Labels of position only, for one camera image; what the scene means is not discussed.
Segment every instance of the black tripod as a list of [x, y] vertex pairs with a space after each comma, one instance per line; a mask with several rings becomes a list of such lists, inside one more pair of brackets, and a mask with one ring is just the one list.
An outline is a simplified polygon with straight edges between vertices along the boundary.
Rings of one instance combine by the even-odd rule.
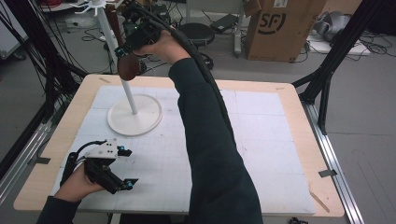
[[320, 67], [310, 75], [291, 83], [297, 88], [309, 82], [305, 91], [299, 95], [300, 100], [309, 105], [314, 104], [315, 98], [321, 92], [318, 126], [323, 134], [326, 134], [326, 113], [332, 75], [386, 1], [363, 0]]

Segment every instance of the white pole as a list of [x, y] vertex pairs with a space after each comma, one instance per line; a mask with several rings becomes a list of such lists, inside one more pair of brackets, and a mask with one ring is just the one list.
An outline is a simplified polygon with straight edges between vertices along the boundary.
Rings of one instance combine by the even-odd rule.
[[[102, 27], [102, 31], [105, 34], [106, 42], [108, 44], [108, 48], [110, 50], [111, 58], [113, 59], [113, 62], [117, 64], [117, 56], [116, 52], [114, 50], [118, 46], [117, 40], [113, 38], [113, 34], [111, 34], [111, 29], [107, 21], [107, 17], [105, 14], [105, 10], [102, 7], [97, 8], [98, 10], [98, 19], [99, 23]], [[137, 114], [137, 109], [136, 105], [134, 104], [134, 97], [131, 94], [131, 89], [127, 81], [121, 79], [122, 87], [125, 90], [126, 97], [128, 98], [129, 105], [131, 106], [132, 109], [132, 114], [136, 115]]]

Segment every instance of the stool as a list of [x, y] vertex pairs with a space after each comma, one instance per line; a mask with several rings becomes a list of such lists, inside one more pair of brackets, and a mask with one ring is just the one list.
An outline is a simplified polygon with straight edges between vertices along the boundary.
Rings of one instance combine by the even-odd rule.
[[[190, 22], [184, 25], [180, 25], [178, 30], [183, 32], [183, 34], [191, 41], [191, 43], [196, 47], [204, 47], [213, 42], [215, 39], [215, 32], [207, 25]], [[206, 54], [201, 53], [204, 61], [211, 70], [214, 66], [213, 60]]]

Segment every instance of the person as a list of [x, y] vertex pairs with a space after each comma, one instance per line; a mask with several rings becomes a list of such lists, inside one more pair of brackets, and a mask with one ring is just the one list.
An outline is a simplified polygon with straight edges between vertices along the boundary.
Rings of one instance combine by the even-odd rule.
[[[185, 127], [191, 165], [189, 223], [262, 223], [259, 197], [221, 116], [216, 95], [195, 60], [166, 31], [153, 45], [134, 51], [155, 54], [172, 64], [169, 77], [179, 93], [177, 105]], [[49, 196], [37, 223], [71, 223], [79, 202], [102, 190], [83, 166]]]

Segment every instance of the dark sleeve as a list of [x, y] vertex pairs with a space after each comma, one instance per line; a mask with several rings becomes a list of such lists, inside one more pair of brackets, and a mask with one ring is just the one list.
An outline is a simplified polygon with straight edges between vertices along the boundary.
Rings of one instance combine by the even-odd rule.
[[191, 165], [189, 223], [262, 223], [259, 197], [215, 93], [193, 59], [169, 71], [180, 94], [178, 107]]
[[79, 203], [70, 203], [49, 196], [38, 217], [37, 224], [70, 224], [76, 214]]

